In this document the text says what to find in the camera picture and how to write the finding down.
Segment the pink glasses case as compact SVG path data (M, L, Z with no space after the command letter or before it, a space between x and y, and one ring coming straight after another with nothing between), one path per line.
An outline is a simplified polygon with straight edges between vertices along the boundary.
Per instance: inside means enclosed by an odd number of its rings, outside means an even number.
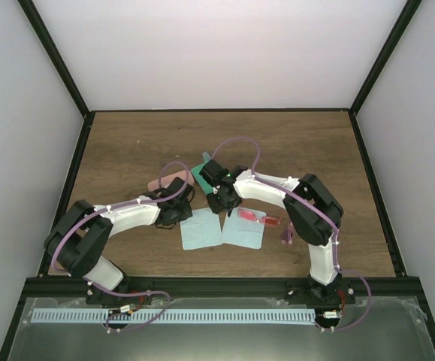
M150 181L147 184L147 189L148 189L149 192L152 192L152 191L156 191L159 187L166 188L177 177L180 178L183 181L188 180L188 184L190 186L192 186L192 187L195 184L195 180L194 180L192 174L187 175L187 171L182 170L182 171L170 174L170 175L166 175L166 176L162 177L160 180L159 179L155 179L155 180Z

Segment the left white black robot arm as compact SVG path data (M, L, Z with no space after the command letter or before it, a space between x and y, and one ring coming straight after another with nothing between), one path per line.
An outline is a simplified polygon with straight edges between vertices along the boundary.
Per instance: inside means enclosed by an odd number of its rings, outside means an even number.
M51 266L70 276L83 278L104 288L104 295L115 304L130 295L125 273L102 256L109 238L140 226L172 229L192 217L190 202L195 188L182 178L166 187L114 205L75 202L53 227L44 242Z

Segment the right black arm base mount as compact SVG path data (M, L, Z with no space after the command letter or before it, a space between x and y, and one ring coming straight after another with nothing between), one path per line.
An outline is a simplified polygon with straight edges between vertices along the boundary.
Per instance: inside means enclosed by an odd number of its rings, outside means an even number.
M298 278L285 283L284 299L292 304L317 307L337 305L344 299L346 304L355 304L355 297L348 293L350 283L337 279L323 286L310 278Z

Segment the green glasses case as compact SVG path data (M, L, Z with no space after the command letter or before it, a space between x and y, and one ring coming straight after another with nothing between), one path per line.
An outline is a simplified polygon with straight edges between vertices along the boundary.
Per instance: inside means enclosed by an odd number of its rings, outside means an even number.
M191 169L191 173L195 181L198 183L200 188L203 190L205 195L212 193L213 188L199 175L199 171L202 169L203 165L212 159L211 155L208 152L203 152L203 162L200 165L195 166Z

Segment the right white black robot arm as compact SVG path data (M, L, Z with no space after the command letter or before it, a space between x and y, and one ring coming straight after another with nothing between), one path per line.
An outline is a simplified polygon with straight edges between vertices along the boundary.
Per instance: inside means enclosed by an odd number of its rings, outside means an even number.
M344 211L318 177L273 177L243 166L229 171L213 160L199 175L213 188L207 201L215 214L232 214L245 199L285 210L297 235L308 244L311 296L326 303L337 295L341 279L337 238Z

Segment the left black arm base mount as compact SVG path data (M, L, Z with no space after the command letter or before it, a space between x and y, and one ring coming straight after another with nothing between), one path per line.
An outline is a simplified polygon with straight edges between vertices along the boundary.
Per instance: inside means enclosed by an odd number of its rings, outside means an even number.
M137 290L132 290L130 288L131 281L125 278L112 293L124 293L126 295L134 295L139 293ZM93 282L87 281L87 295L86 304L87 305L100 305L104 308L116 308L127 304L136 305L149 305L152 301L152 296L135 296L135 297L121 297L115 296L112 293L109 294L104 292L100 288L96 287Z

